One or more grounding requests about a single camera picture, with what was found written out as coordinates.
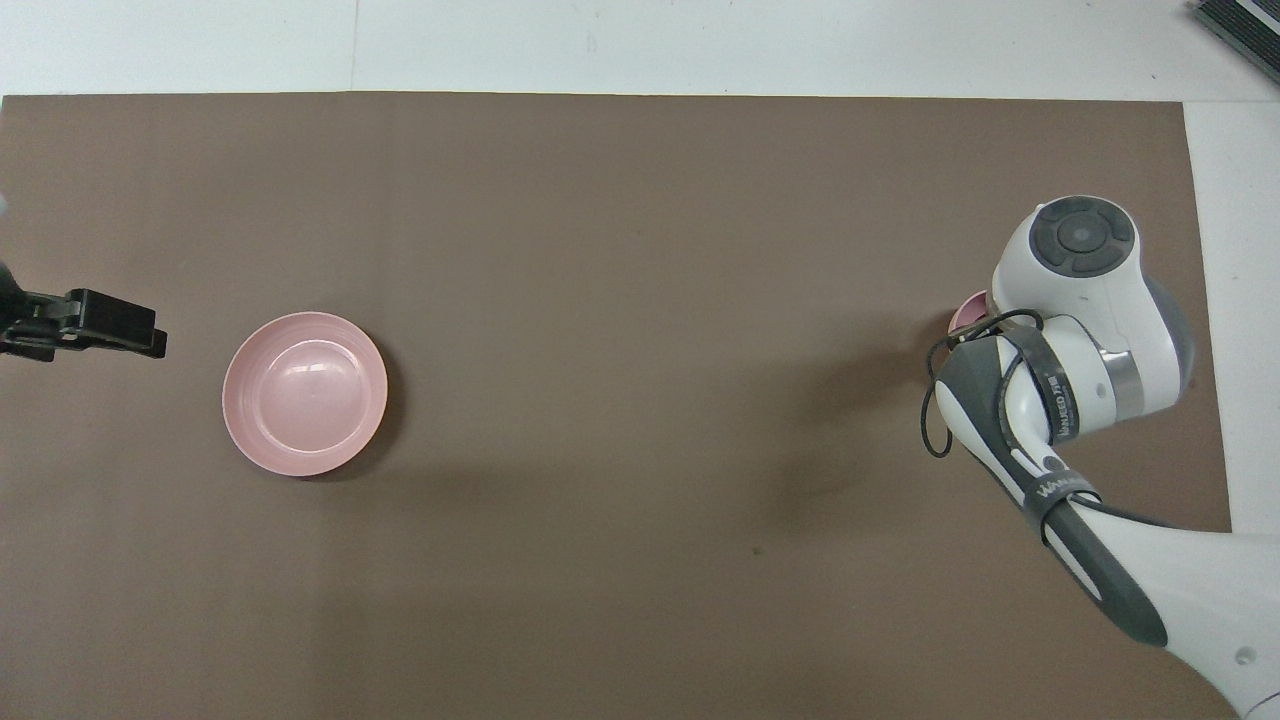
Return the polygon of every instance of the gray circular joint cap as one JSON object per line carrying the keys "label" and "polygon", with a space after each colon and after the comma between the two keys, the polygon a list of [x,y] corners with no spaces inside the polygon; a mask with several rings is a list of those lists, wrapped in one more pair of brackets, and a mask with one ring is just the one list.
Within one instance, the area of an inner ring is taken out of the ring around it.
{"label": "gray circular joint cap", "polygon": [[1068,278],[1110,273],[1133,252],[1133,220],[1115,202],[1073,195],[1050,202],[1032,220],[1032,252]]}

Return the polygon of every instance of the brown mat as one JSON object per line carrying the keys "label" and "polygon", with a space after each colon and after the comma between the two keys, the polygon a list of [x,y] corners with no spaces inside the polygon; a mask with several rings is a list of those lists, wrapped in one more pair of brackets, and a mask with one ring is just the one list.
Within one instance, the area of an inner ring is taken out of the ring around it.
{"label": "brown mat", "polygon": [[[1065,456],[1228,510],[1169,104],[344,94],[8,97],[0,258],[156,307],[169,357],[0,357],[0,714],[1206,717],[963,452],[923,352],[1033,206],[1138,219],[1201,342]],[[393,400],[300,482],[223,427],[297,310]]]}

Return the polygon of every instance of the white table surface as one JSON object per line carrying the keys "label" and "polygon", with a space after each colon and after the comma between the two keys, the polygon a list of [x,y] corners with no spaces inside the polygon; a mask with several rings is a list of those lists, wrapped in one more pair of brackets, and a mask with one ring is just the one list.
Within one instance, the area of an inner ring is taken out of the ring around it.
{"label": "white table surface", "polygon": [[0,96],[342,90],[1183,101],[1233,525],[1280,532],[1280,86],[1179,0],[0,0]]}

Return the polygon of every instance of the robotic arm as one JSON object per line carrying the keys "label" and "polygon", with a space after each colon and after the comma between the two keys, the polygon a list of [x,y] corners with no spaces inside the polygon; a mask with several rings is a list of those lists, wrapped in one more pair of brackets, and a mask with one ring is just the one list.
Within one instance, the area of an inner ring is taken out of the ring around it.
{"label": "robotic arm", "polygon": [[948,429],[1121,630],[1180,657],[1242,717],[1280,720],[1280,536],[1111,509],[1055,450],[1187,388],[1190,333],[1143,275],[1133,219],[1098,197],[1041,205],[1014,232],[988,310],[1027,311],[950,337],[933,386]]}

